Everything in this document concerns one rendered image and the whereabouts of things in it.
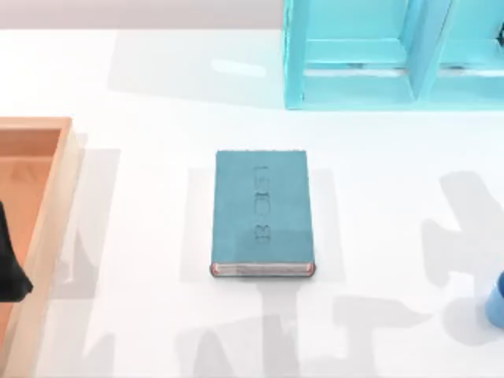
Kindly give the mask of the teal book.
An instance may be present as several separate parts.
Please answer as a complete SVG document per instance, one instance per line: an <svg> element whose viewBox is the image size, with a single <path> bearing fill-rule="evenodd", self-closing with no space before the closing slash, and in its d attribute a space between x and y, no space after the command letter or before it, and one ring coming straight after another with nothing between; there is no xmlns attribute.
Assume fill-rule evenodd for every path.
<svg viewBox="0 0 504 378"><path fill-rule="evenodd" d="M216 153L215 277L311 277L316 271L304 150Z"/></svg>

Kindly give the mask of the shallow salmon-coloured box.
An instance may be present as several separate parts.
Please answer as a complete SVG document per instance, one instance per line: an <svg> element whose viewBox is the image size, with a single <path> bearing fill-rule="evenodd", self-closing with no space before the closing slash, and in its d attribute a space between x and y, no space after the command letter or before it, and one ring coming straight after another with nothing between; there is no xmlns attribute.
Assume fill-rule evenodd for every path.
<svg viewBox="0 0 504 378"><path fill-rule="evenodd" d="M0 303L0 378L35 376L81 161L70 118L0 117L0 221L33 284L22 302Z"/></svg>

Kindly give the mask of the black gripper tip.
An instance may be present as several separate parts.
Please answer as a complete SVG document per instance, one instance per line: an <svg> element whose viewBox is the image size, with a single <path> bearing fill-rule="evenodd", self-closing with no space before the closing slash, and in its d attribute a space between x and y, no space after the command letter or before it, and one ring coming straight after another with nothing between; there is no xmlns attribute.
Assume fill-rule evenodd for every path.
<svg viewBox="0 0 504 378"><path fill-rule="evenodd" d="M0 201L0 302L21 302L32 290L33 284L15 256L6 212Z"/></svg>

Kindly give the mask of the light blue rack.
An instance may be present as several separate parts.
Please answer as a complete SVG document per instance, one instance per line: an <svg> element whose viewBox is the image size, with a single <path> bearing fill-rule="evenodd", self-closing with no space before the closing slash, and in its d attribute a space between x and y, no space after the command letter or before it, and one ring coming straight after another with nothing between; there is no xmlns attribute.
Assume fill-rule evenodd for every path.
<svg viewBox="0 0 504 378"><path fill-rule="evenodd" d="M504 111L504 0L283 0L283 99Z"/></svg>

